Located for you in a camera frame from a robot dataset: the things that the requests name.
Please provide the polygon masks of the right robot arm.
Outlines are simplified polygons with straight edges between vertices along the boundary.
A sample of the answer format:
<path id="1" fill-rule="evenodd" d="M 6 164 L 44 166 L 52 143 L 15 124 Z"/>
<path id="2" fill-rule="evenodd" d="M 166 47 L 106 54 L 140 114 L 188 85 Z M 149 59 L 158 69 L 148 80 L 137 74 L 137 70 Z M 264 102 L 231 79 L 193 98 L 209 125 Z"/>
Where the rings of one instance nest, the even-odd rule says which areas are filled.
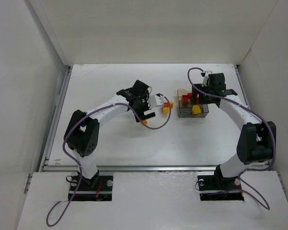
<path id="1" fill-rule="evenodd" d="M 211 180 L 224 189 L 245 171 L 259 162 L 273 161 L 276 155 L 276 126 L 264 121 L 242 103 L 233 89 L 227 89 L 222 73 L 202 71 L 203 82 L 193 84 L 194 104 L 215 104 L 224 111 L 240 130 L 236 153 L 218 165 Z"/>

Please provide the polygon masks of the red yellow lego assembly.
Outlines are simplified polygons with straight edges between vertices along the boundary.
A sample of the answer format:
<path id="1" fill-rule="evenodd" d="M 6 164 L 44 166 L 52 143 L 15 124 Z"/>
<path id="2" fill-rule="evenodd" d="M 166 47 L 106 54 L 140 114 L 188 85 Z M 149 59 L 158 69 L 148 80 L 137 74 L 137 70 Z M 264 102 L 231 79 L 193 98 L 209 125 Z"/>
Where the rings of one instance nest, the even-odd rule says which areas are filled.
<path id="1" fill-rule="evenodd" d="M 162 113 L 163 114 L 169 114 L 170 110 L 174 107 L 173 102 L 164 102 L 163 107 L 162 107 Z"/>

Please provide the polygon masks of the yellow printed lego brick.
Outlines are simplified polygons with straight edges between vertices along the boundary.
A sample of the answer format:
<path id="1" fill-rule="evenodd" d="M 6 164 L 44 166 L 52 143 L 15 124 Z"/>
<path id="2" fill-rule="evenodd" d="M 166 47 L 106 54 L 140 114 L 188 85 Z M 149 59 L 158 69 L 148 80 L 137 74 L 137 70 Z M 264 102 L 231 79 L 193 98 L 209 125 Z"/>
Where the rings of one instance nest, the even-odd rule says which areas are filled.
<path id="1" fill-rule="evenodd" d="M 197 105 L 197 104 L 193 105 L 193 106 L 192 106 L 191 113 L 192 113 L 192 115 L 199 115 L 199 114 L 201 114 L 201 113 L 202 113 L 202 110 L 201 110 L 200 105 Z"/>

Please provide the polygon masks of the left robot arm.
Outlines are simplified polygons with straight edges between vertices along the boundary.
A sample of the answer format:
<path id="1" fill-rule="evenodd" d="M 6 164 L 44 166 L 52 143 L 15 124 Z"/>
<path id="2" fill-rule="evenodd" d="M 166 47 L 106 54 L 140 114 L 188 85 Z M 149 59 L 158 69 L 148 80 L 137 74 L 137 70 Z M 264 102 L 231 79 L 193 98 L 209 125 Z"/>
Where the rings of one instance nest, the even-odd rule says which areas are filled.
<path id="1" fill-rule="evenodd" d="M 140 80 L 127 89 L 118 91 L 110 100 L 97 108 L 73 112 L 63 138 L 63 147 L 72 150 L 70 157 L 78 165 L 78 173 L 72 177 L 76 188 L 90 190 L 99 183 L 99 170 L 94 161 L 100 128 L 111 119 L 131 111 L 138 123 L 155 117 L 151 110 L 163 105 L 161 94 L 149 93 L 149 86 Z"/>

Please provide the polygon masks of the red lego brick stack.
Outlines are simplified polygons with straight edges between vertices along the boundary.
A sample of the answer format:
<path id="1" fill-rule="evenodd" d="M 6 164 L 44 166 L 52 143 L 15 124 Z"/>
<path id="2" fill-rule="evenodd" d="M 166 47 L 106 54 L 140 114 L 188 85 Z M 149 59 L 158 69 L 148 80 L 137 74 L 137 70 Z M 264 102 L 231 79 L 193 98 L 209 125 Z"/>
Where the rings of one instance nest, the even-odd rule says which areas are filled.
<path id="1" fill-rule="evenodd" d="M 181 98 L 184 102 L 190 103 L 192 100 L 192 93 L 188 92 L 187 94 L 183 94 Z"/>

